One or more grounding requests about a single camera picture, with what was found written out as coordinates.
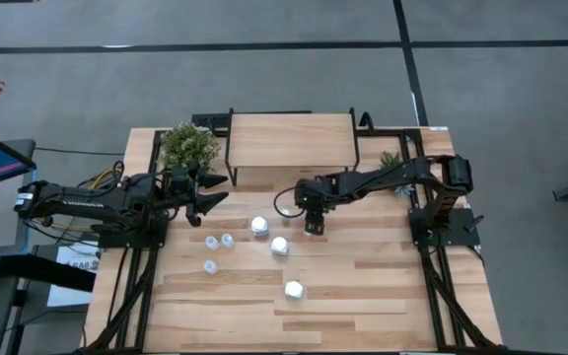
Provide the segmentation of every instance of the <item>potted plant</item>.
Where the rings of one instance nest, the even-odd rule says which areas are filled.
[[[401,163],[402,163],[402,161],[400,159],[399,153],[395,153],[395,155],[393,155],[392,153],[388,153],[388,152],[384,151],[381,154],[380,169],[383,169],[383,170],[393,169],[394,167],[397,167]],[[412,185],[398,186],[393,190],[393,192],[398,197],[408,197],[411,194],[411,191],[413,191]]]
[[[196,161],[203,172],[214,171],[212,160],[221,149],[209,129],[192,123],[181,123],[164,133],[161,147],[161,159],[166,169],[177,165],[187,168]]]

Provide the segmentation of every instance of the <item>wooden tabletop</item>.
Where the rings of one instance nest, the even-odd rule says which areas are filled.
[[[229,164],[353,167],[353,129],[349,113],[234,114]]]
[[[147,171],[154,132],[131,130],[126,175]],[[447,130],[422,128],[422,137],[427,155],[454,154]],[[399,150],[396,138],[360,138],[359,145],[362,172],[376,169],[384,150]],[[415,156],[414,147],[410,150]],[[224,154],[214,164],[221,174]],[[246,168],[238,186],[226,182],[211,189],[228,190],[230,195],[203,217],[200,228],[191,228],[179,213],[160,251],[144,350],[436,349],[419,254],[411,244],[408,199],[375,192],[339,206],[325,216],[325,234],[311,238],[303,233],[303,218],[285,226],[274,211],[275,193],[298,178],[334,171]],[[280,204],[292,206],[292,194],[285,194]],[[255,216],[269,223],[266,241],[250,234],[249,220]],[[220,238],[223,233],[234,236],[234,248],[211,251],[205,246],[207,236]],[[291,242],[289,256],[271,254],[269,241],[277,236]],[[486,336],[500,343],[481,262],[464,247],[447,251],[460,304]],[[121,254],[122,249],[103,254],[86,322],[89,339],[107,323]],[[217,274],[203,271],[207,259],[218,264]],[[128,262],[125,265],[117,305]],[[306,286],[304,299],[286,299],[284,284],[292,280]],[[453,343],[448,310],[440,303],[447,340]],[[137,307],[132,314],[127,344],[134,340]]]

